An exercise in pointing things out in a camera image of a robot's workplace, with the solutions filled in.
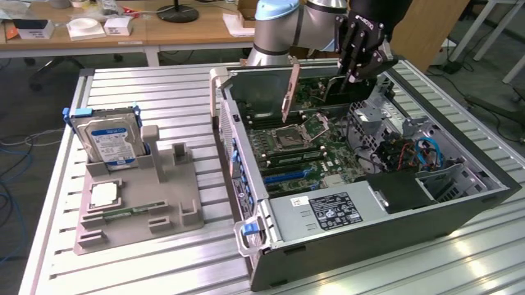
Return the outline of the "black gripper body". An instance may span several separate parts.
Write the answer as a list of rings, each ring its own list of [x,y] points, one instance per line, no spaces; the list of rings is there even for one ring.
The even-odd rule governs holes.
[[[385,25],[358,14],[336,17],[336,52],[340,63],[368,63],[386,38]]]

